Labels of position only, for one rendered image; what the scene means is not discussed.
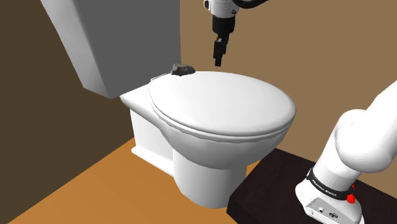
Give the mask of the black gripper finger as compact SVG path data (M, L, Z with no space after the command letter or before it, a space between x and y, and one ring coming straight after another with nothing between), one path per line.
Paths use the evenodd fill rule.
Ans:
M216 67L221 67L222 57L226 54L227 44L228 37L217 37L214 42L213 59Z

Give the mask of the small grey rock-like object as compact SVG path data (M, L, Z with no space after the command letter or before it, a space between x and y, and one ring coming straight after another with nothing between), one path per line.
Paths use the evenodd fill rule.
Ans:
M193 66L186 64L173 64L171 69L171 74L177 76L184 76L193 73L195 73L195 69L193 68Z

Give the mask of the white toilet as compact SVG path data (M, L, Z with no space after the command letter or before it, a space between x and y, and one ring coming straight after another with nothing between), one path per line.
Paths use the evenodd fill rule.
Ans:
M181 64L180 0L40 0L82 86L129 108L133 153L208 208L226 207L247 166L285 137L296 109L279 88Z

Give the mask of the dark robot stand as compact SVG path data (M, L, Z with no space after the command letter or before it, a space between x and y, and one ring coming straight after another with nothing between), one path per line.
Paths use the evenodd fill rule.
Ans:
M274 149L231 194L226 213L238 224L322 224L307 216L295 186L314 162ZM365 224L397 224L397 199L357 180Z

